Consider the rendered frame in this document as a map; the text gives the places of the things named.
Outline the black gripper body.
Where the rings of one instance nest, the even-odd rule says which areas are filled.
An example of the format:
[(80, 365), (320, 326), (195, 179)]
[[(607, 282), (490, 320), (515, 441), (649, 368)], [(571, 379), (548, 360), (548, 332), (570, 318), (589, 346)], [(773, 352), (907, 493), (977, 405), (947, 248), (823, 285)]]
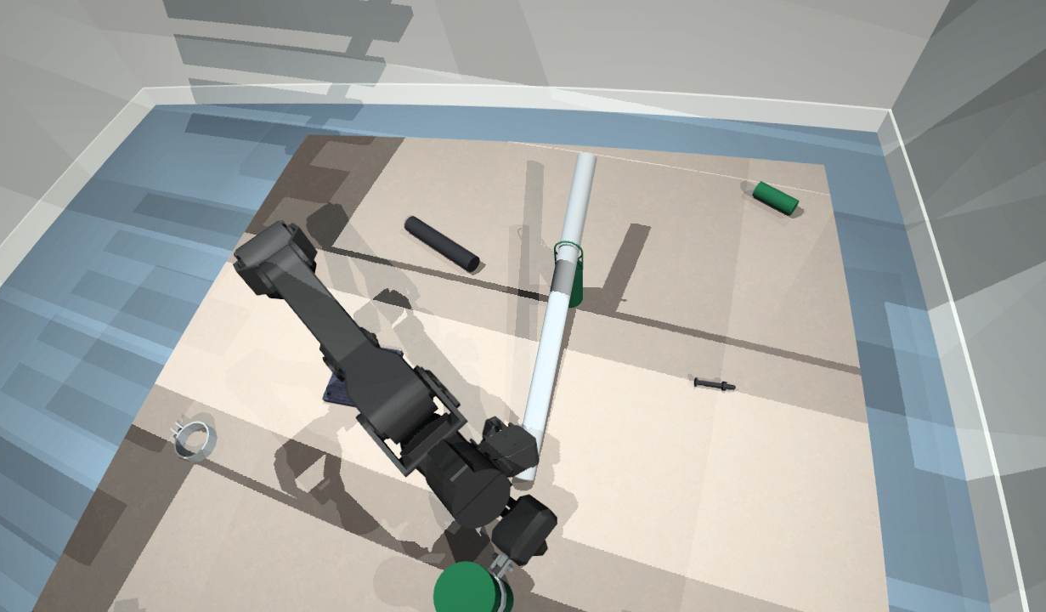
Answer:
[(525, 565), (537, 553), (538, 547), (558, 525), (558, 516), (531, 495), (508, 500), (500, 513), (498, 525), (492, 531), (491, 542), (518, 566)]

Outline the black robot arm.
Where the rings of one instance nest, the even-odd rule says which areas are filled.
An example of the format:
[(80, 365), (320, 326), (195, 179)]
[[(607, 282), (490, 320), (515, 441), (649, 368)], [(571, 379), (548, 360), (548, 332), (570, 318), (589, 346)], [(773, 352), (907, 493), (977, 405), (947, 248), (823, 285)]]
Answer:
[[(256, 295), (285, 299), (320, 343), (322, 360), (347, 384), (356, 420), (404, 477), (419, 470), (458, 525), (478, 530), (499, 518), (510, 500), (508, 478), (537, 468), (537, 439), (525, 429), (492, 416), (483, 440), (468, 441), (460, 402), (424, 367), (387, 352), (376, 333), (359, 328), (315, 275), (317, 249), (300, 226), (282, 220), (235, 249), (236, 274)], [(451, 414), (436, 413), (433, 398)], [(386, 439), (401, 445), (401, 458)]]

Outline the black bolt with nut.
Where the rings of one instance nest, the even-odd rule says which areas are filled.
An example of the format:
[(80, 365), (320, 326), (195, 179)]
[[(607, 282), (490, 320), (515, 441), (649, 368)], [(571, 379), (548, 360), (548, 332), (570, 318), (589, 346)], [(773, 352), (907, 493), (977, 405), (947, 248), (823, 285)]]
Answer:
[(723, 391), (726, 391), (726, 388), (729, 388), (730, 390), (735, 390), (735, 388), (736, 388), (735, 386), (730, 386), (730, 384), (727, 384), (727, 381), (723, 381), (723, 383), (718, 383), (718, 382), (714, 382), (714, 381), (698, 380), (696, 378), (696, 381), (693, 381), (693, 386), (697, 386), (697, 384), (699, 386), (710, 386), (710, 387), (721, 388), (721, 390), (723, 390)]

